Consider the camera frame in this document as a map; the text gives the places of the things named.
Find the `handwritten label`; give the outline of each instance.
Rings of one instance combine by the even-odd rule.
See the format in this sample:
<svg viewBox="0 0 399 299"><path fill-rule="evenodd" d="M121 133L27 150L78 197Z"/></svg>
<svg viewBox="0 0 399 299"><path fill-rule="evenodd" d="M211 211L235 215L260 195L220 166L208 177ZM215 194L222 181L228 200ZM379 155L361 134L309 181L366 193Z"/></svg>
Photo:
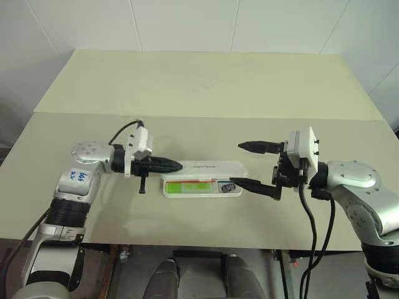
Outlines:
<svg viewBox="0 0 399 299"><path fill-rule="evenodd" d="M77 181L82 183L90 176L90 173L90 171L86 171L83 169L71 168L71 170L69 171L69 178L71 181Z"/></svg>

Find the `table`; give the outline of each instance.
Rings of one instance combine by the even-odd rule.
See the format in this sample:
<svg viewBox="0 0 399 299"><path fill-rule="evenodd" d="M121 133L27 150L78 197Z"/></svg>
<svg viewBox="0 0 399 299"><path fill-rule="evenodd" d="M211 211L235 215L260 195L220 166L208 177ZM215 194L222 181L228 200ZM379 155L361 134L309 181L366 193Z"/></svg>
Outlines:
<svg viewBox="0 0 399 299"><path fill-rule="evenodd" d="M182 74L182 65L188 62L192 72ZM230 64L242 69L229 69ZM211 78L206 79L205 69ZM215 75L215 70L223 75ZM269 72L276 74L274 79ZM262 74L265 80L256 79ZM199 95L193 92L190 98L189 85L200 77L212 86L198 87ZM252 96L237 103L249 91ZM214 109L209 110L211 103ZM142 118L154 136L155 156L238 160L250 178L268 184L277 156L251 154L237 144L283 141L290 131L311 125L320 139L321 161L363 161L378 170L388 188L399 192L399 142L338 56L80 50L48 90L0 168L0 237L22 237L48 207L74 144L108 141L135 117ZM309 221L292 190L283 190L281 201L249 192L240 197L170 199L161 193L159 176L150 175L144 195L138 194L139 183L138 178L120 174L103 176L85 242L310 248ZM309 192L307 198L323 236L329 205L311 199ZM341 208L329 250L360 250Z"/></svg>

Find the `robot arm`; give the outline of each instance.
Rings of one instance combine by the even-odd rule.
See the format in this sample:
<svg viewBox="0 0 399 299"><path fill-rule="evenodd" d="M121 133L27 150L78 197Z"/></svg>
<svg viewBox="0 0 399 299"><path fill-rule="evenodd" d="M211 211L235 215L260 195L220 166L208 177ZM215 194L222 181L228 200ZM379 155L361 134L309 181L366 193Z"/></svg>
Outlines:
<svg viewBox="0 0 399 299"><path fill-rule="evenodd" d="M152 137L143 127L138 128L136 137L129 137L126 149L98 141L81 142L73 148L70 167L59 179L49 213L39 225L28 253L22 272L24 287L13 299L65 299L79 286L85 220L103 173L139 176L140 193L145 193L149 172L169 173L182 168L175 161L150 157Z"/></svg>
<svg viewBox="0 0 399 299"><path fill-rule="evenodd" d="M344 209L362 243L369 275L388 287L399 288L399 195L385 188L377 171L366 164L318 162L319 141L312 129L308 132L293 132L283 143L250 141L239 145L254 153L279 154L273 170L275 186L247 178L231 180L248 191L276 200L281 197L282 187L298 187L300 182L309 180L312 197L333 198ZM300 161L308 167L301 169Z"/></svg>
<svg viewBox="0 0 399 299"><path fill-rule="evenodd" d="M369 275L399 288L399 195L382 185L377 171L358 161L319 163L312 197L327 191L344 209L366 256Z"/></svg>

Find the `white sticker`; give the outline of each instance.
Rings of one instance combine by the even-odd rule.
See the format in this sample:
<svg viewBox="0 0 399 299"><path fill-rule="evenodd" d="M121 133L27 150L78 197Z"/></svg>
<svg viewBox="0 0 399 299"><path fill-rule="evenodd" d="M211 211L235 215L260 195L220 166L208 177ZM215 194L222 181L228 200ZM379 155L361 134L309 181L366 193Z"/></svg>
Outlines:
<svg viewBox="0 0 399 299"><path fill-rule="evenodd" d="M76 183L84 183L87 179L89 179L90 174L92 172L88 170L83 170L79 168L71 168L69 170L68 177L71 181Z"/></svg>

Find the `green label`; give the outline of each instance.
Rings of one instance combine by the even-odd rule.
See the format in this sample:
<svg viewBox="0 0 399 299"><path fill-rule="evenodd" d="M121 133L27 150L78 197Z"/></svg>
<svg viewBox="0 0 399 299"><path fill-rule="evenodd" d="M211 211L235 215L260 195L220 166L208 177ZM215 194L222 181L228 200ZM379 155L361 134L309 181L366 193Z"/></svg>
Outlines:
<svg viewBox="0 0 399 299"><path fill-rule="evenodd" d="M166 185L167 193L181 193L181 183L168 183Z"/></svg>
<svg viewBox="0 0 399 299"><path fill-rule="evenodd" d="M210 190L210 183L185 183L186 190Z"/></svg>

